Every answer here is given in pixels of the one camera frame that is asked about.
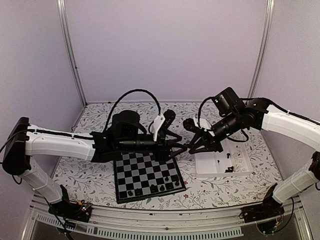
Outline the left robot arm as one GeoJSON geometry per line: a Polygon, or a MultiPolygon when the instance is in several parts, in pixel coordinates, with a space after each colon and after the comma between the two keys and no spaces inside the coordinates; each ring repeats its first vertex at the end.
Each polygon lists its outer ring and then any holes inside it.
{"type": "Polygon", "coordinates": [[[37,162],[36,155],[71,157],[93,163],[106,163],[118,153],[153,153],[166,162],[185,152],[182,137],[169,130],[176,114],[172,110],[157,115],[151,132],[140,123],[140,115],[123,110],[112,117],[109,128],[102,132],[73,133],[40,128],[21,117],[1,150],[3,170],[25,180],[63,216],[74,213],[66,189],[55,183],[37,162]]]}

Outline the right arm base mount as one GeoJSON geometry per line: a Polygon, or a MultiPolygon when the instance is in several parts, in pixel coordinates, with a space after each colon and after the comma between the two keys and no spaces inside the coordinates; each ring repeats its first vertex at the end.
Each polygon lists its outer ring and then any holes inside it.
{"type": "Polygon", "coordinates": [[[271,235],[283,221],[285,210],[282,205],[272,203],[259,203],[241,208],[238,217],[245,223],[256,223],[260,233],[271,235]]]}

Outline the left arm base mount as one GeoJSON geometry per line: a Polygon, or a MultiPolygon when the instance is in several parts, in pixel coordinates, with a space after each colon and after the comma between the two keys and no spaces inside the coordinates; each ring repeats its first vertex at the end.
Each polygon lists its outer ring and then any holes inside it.
{"type": "Polygon", "coordinates": [[[60,201],[49,203],[49,213],[64,219],[88,223],[92,214],[92,204],[81,200],[80,202],[60,201]]]}

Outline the black and white chessboard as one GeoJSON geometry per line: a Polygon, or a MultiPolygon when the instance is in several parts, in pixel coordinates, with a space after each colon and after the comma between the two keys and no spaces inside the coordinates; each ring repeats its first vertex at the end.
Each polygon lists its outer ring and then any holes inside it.
{"type": "Polygon", "coordinates": [[[155,160],[152,153],[122,153],[113,161],[115,197],[118,204],[142,201],[154,197],[162,197],[187,190],[175,158],[166,162],[155,160]],[[150,186],[157,186],[158,192],[151,192],[150,186]],[[142,194],[135,195],[135,189],[141,189],[142,194]]]}

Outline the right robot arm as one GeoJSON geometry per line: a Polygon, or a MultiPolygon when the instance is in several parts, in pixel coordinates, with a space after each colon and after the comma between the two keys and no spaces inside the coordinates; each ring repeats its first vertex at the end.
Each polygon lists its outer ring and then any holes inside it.
{"type": "Polygon", "coordinates": [[[267,191],[258,213],[269,218],[289,198],[320,181],[320,123],[291,112],[265,97],[240,98],[227,87],[215,96],[209,96],[221,120],[214,124],[197,117],[183,121],[185,130],[194,134],[188,144],[189,153],[222,152],[221,142],[244,129],[275,133],[302,143],[313,154],[305,165],[288,178],[272,185],[267,191]]]}

